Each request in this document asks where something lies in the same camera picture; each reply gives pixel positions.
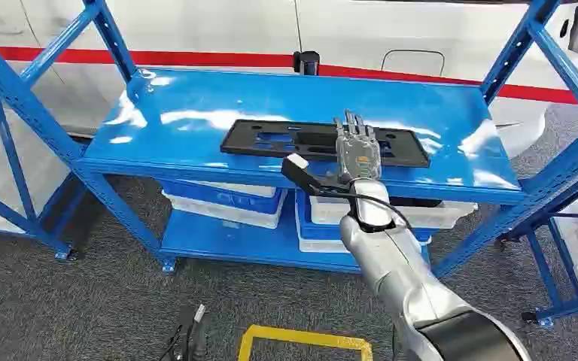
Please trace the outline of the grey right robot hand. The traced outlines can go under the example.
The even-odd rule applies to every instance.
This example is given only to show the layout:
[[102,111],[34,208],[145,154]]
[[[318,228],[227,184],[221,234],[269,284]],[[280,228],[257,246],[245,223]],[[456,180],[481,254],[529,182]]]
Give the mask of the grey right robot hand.
[[358,178],[378,180],[382,174],[380,146],[372,126],[362,116],[344,110],[346,125],[334,117],[339,181],[349,184]]

